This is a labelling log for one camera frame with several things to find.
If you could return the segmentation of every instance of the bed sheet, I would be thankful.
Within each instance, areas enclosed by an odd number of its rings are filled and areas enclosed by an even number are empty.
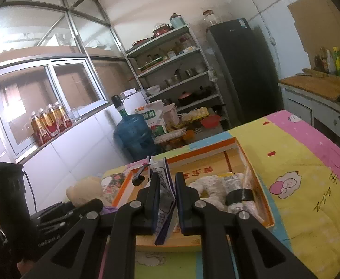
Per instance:
[[[272,233],[319,279],[333,279],[340,270],[340,149],[282,110],[156,159],[232,136],[262,182],[276,222]],[[130,166],[107,171],[105,176],[126,172]],[[202,278],[198,252],[137,252],[135,260],[136,279]]]

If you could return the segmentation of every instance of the refrigerator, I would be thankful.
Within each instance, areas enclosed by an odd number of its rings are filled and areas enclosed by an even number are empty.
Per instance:
[[[277,111],[277,74],[269,50],[262,47],[245,18],[210,26],[207,40],[221,66],[228,95],[240,123]]]

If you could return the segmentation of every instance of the shelf board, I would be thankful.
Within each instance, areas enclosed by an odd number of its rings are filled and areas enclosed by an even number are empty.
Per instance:
[[[165,88],[164,90],[161,90],[160,92],[158,92],[158,93],[156,93],[156,94],[154,94],[154,95],[148,97],[148,99],[150,100],[150,99],[152,99],[152,98],[154,98],[154,97],[160,95],[161,93],[164,93],[164,92],[166,92],[166,91],[168,91],[168,90],[170,90],[170,89],[176,88],[176,87],[178,87],[178,86],[180,86],[180,85],[182,85],[182,84],[184,84],[184,83],[187,83],[187,82],[189,82],[189,81],[192,81],[192,80],[194,80],[194,79],[197,79],[197,78],[199,78],[199,77],[201,77],[201,76],[204,76],[204,75],[206,75],[206,74],[208,74],[208,71],[202,72],[202,73],[197,74],[197,75],[195,75],[195,76],[193,76],[193,77],[191,77],[191,78],[188,78],[188,79],[186,79],[186,80],[184,80],[184,81],[181,81],[181,82],[179,82],[179,83],[176,83],[175,85],[172,85],[172,86],[170,86],[170,87],[167,87],[167,88]]]
[[[143,52],[150,50],[156,46],[160,46],[161,44],[170,41],[176,37],[179,37],[185,33],[189,32],[188,25],[184,25],[182,27],[175,28],[167,33],[164,33],[143,45],[135,48],[134,50],[128,52],[126,55],[127,57],[137,57],[138,55],[142,54]]]
[[[156,65],[156,66],[153,66],[151,69],[148,69],[147,71],[145,71],[145,72],[139,74],[139,75],[138,75],[138,78],[142,78],[142,77],[144,77],[144,76],[146,76],[146,75],[149,75],[149,74],[151,74],[151,73],[153,73],[153,72],[156,72],[156,71],[157,71],[158,69],[160,69],[161,67],[166,66],[166,65],[168,65],[168,64],[170,64],[170,63],[173,63],[173,62],[177,61],[178,59],[181,59],[181,58],[183,58],[183,57],[189,56],[189,55],[191,55],[191,54],[193,54],[193,53],[195,53],[195,52],[198,52],[198,51],[200,51],[200,49],[199,49],[199,48],[195,48],[195,49],[192,50],[192,51],[185,52],[185,53],[182,53],[181,55],[177,55],[177,56],[175,56],[175,57],[172,57],[171,59],[168,59],[168,60],[166,60],[165,62],[162,62],[162,63],[160,63],[160,64],[158,64],[158,65]]]
[[[191,103],[191,104],[188,104],[188,105],[185,105],[185,106],[183,106],[183,107],[177,108],[177,109],[176,109],[176,112],[183,111],[183,110],[188,109],[188,108],[191,108],[191,107],[193,107],[193,106],[195,106],[195,105],[198,105],[198,104],[201,104],[201,103],[203,103],[203,102],[206,102],[206,101],[215,99],[216,97],[219,97],[219,95],[218,95],[218,94],[213,94],[212,96],[205,97],[205,98],[202,99],[202,100],[194,101],[194,102]]]

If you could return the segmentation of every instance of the blue water jug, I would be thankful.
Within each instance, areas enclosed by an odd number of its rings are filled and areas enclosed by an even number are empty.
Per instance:
[[[119,139],[130,154],[132,161],[161,153],[160,146],[154,144],[152,131],[145,122],[144,116],[141,114],[128,115],[118,95],[112,97],[112,102],[122,116],[122,120],[116,126],[114,138]]]

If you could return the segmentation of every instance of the cardboard box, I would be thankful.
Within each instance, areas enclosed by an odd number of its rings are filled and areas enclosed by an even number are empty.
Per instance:
[[[172,178],[175,179],[175,174],[182,171],[187,185],[203,176],[221,175],[226,172],[243,173],[246,167],[250,167],[253,176],[252,191],[254,193],[254,200],[260,216],[264,219],[263,225],[266,228],[275,225],[275,219],[273,218],[262,185],[236,138],[168,158],[167,161]],[[137,187],[134,187],[131,183],[131,179],[136,171],[137,169],[131,171],[125,178],[121,189],[113,201],[113,206],[119,208],[129,201],[135,200],[138,191],[145,187],[147,180]],[[154,239],[155,236],[137,236],[137,250],[186,252],[199,251],[201,249],[200,236],[184,236],[180,232],[173,232],[172,236],[169,237],[163,246],[155,246]]]

